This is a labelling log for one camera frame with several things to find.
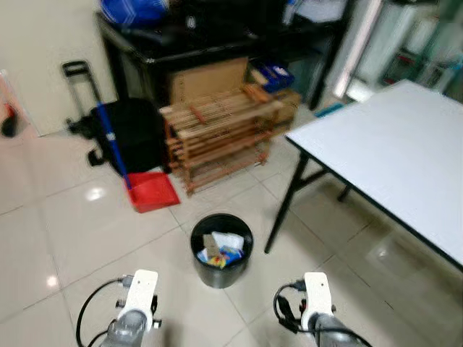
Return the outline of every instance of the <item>red object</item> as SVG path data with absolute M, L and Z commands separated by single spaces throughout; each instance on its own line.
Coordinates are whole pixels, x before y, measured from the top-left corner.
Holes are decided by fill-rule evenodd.
M 165 173 L 129 173 L 128 177 L 132 185 L 128 191 L 130 201 L 137 212 L 144 213 L 180 203 L 180 199 Z

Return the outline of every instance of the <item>black trash can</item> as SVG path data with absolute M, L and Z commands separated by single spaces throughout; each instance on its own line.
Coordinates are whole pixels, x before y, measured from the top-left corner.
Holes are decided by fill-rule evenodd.
M 203 235 L 211 234 L 213 231 L 242 236 L 245 239 L 243 258 L 227 265 L 223 269 L 201 262 L 197 254 L 204 249 Z M 191 234 L 190 244 L 193 257 L 195 258 L 195 267 L 201 280 L 213 288 L 226 288 L 231 286 L 245 270 L 251 256 L 254 239 L 251 230 L 241 219 L 234 215 L 218 213 L 216 215 L 209 215 L 196 224 Z

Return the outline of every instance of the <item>cable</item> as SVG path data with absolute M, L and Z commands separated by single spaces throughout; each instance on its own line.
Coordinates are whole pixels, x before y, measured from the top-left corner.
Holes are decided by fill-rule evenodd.
M 281 325 L 283 325 L 286 329 L 291 330 L 293 333 L 343 333 L 347 334 L 353 338 L 358 339 L 361 343 L 363 343 L 366 347 L 372 347 L 368 341 L 366 341 L 362 336 L 356 334 L 354 331 L 345 328 L 345 327 L 322 327 L 318 329 L 302 329 L 299 326 L 295 325 L 292 322 L 288 322 L 286 318 L 280 316 L 276 303 L 278 302 L 278 297 L 280 293 L 286 288 L 293 288 L 298 291 L 305 291 L 305 284 L 302 285 L 302 281 L 297 281 L 296 283 L 289 283 L 281 286 L 275 293 L 273 297 L 273 312 L 275 312 L 276 317 Z
M 104 334 L 107 334 L 107 333 L 108 333 L 107 330 L 104 330 L 104 331 L 98 333 L 97 336 L 95 336 L 95 337 L 92 339 L 92 341 L 90 341 L 90 343 L 88 344 L 87 347 L 92 347 L 93 344 L 94 344 L 101 336 L 103 336 Z
M 101 289 L 109 286 L 112 283 L 122 283 L 123 280 L 124 278 L 120 277 L 120 278 L 115 278 L 113 280 L 109 280 L 108 282 L 103 283 L 96 290 L 94 290 L 94 292 L 87 298 L 87 300 L 85 300 L 84 304 L 82 305 L 82 308 L 80 309 L 79 318 L 77 318 L 77 327 L 75 328 L 75 339 L 77 340 L 77 345 L 79 347 L 85 347 L 85 345 L 82 343 L 82 339 L 80 338 L 80 326 L 82 324 L 82 317 L 84 315 L 85 309 L 87 308 L 88 304 Z M 92 341 L 90 342 L 90 345 L 88 345 L 88 347 L 91 347 L 92 343 L 95 343 L 96 339 L 102 335 L 103 335 L 103 332 L 99 333 L 96 337 L 94 337 Z

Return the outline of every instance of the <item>tile floor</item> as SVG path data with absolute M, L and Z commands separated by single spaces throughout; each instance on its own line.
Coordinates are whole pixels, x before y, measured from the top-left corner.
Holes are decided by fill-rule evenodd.
M 299 124 L 311 118 L 298 113 Z M 87 296 L 139 268 L 159 272 L 163 319 L 144 346 L 310 346 L 278 325 L 271 304 L 280 285 L 313 270 L 327 273 L 336 315 L 374 346 L 462 345 L 462 274 L 357 194 L 338 203 L 342 185 L 330 176 L 297 193 L 272 252 L 263 253 L 297 162 L 284 139 L 274 141 L 267 165 L 191 198 L 172 177 L 182 204 L 143 215 L 108 166 L 87 166 L 91 147 L 66 134 L 0 139 L 2 346 L 76 346 Z M 225 290 L 200 281 L 189 249 L 192 227 L 214 212 L 239 216 L 255 237 L 250 266 Z M 107 327 L 122 292 L 109 288 L 89 306 L 85 343 Z

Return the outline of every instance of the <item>plastic bag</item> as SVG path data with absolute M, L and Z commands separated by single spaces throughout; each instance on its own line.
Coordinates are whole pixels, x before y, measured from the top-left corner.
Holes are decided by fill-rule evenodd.
M 169 0 L 101 0 L 101 10 L 110 22 L 124 27 L 153 24 L 164 17 Z

